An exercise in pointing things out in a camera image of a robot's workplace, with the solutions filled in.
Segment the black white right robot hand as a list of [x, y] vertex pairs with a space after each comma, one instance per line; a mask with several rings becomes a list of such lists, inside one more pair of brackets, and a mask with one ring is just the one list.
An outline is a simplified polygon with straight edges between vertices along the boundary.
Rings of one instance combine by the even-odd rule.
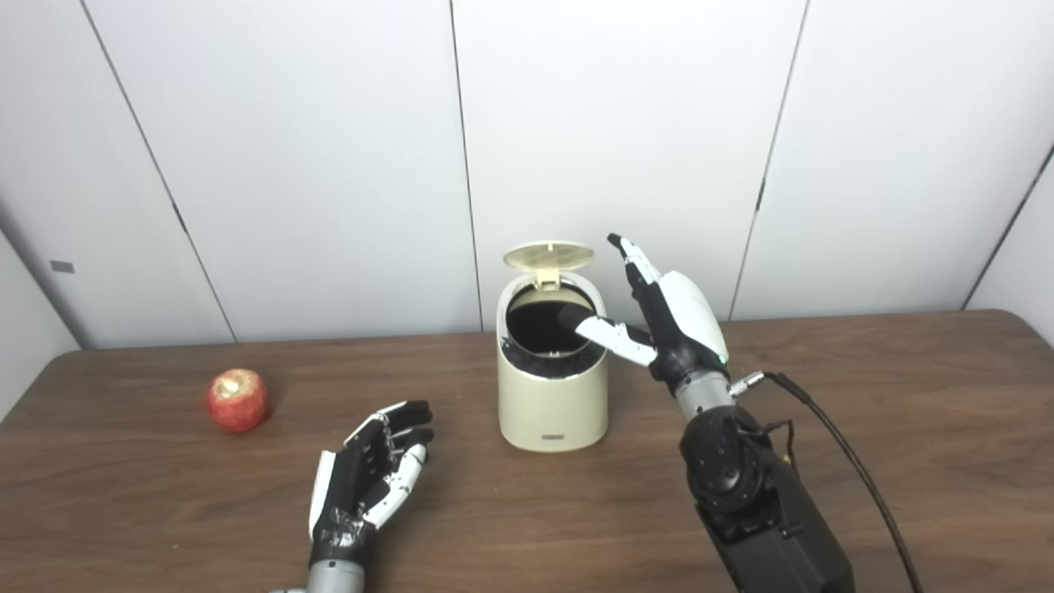
[[646, 329], [618, 323], [590, 309], [561, 307], [558, 323], [616, 356], [647, 367], [655, 380], [676, 390], [696, 372], [728, 376], [728, 348], [707, 298], [677, 271], [659, 273], [643, 250], [616, 233], [609, 243], [623, 258], [632, 299]]

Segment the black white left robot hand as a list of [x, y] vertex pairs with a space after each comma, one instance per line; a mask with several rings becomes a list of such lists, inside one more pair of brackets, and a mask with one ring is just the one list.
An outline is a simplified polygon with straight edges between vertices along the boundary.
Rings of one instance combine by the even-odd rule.
[[310, 566], [372, 562], [385, 523], [404, 505], [428, 461], [434, 432], [426, 400], [369, 414], [337, 451], [321, 451], [309, 510]]

